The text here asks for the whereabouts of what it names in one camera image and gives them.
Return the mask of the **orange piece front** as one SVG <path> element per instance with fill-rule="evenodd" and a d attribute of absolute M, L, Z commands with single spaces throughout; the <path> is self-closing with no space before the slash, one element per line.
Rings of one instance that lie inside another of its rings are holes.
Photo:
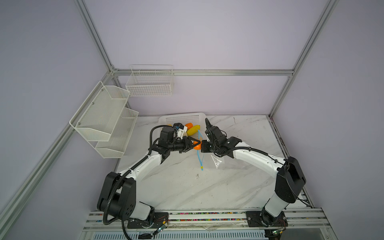
<path fill-rule="evenodd" d="M 195 150 L 201 150 L 202 149 L 202 144 L 198 144 L 197 146 L 194 147 Z"/>

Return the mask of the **clear zip top bag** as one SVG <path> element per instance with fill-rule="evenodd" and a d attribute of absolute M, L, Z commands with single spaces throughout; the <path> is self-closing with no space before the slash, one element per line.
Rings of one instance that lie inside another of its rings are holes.
<path fill-rule="evenodd" d="M 201 143 L 202 143 L 202 140 L 204 140 L 203 134 L 200 130 L 198 131 L 198 140 L 200 140 Z M 195 151 L 197 152 L 197 157 L 200 163 L 201 171 L 205 169 L 204 168 L 205 164 L 208 164 L 208 168 L 212 168 L 212 165 L 214 165 L 216 169 L 219 169 L 224 166 L 225 161 L 223 159 L 218 158 L 213 153 L 202 153 L 201 150 L 199 151 L 195 150 Z"/>

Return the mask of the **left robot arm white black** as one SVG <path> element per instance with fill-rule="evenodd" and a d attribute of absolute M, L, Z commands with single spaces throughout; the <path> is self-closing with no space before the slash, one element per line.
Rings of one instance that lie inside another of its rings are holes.
<path fill-rule="evenodd" d="M 171 152 L 186 153 L 202 142 L 191 136 L 179 136 L 182 129 L 159 125 L 150 131 L 150 145 L 144 157 L 121 173 L 110 172 L 104 181 L 97 209 L 103 212 L 103 224 L 134 220 L 146 227 L 155 221 L 154 207 L 137 201 L 137 183 L 160 166 Z"/>

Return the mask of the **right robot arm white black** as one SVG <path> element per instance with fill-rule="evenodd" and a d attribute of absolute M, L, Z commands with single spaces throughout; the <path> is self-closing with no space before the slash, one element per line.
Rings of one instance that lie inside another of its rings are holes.
<path fill-rule="evenodd" d="M 216 157 L 230 157 L 244 161 L 263 170 L 275 179 L 272 197 L 263 206 L 261 218 L 265 222 L 275 221 L 281 212 L 296 202 L 307 180 L 296 158 L 279 159 L 255 149 L 241 139 L 227 137 L 223 131 L 206 118 L 207 140 L 202 143 L 202 152 L 213 153 Z"/>

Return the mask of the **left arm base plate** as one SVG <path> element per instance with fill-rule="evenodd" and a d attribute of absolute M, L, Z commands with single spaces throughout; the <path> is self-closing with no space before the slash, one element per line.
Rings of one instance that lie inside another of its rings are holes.
<path fill-rule="evenodd" d="M 167 212 L 154 212 L 146 220 L 129 219 L 125 226 L 128 229 L 158 229 L 169 219 Z"/>

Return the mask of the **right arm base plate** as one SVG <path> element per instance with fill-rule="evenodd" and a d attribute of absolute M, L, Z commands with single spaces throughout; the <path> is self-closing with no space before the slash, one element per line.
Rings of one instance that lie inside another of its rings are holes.
<path fill-rule="evenodd" d="M 288 222 L 284 212 L 280 212 L 277 217 L 270 215 L 268 212 L 262 211 L 247 211 L 246 219 L 249 227 L 287 227 Z"/>

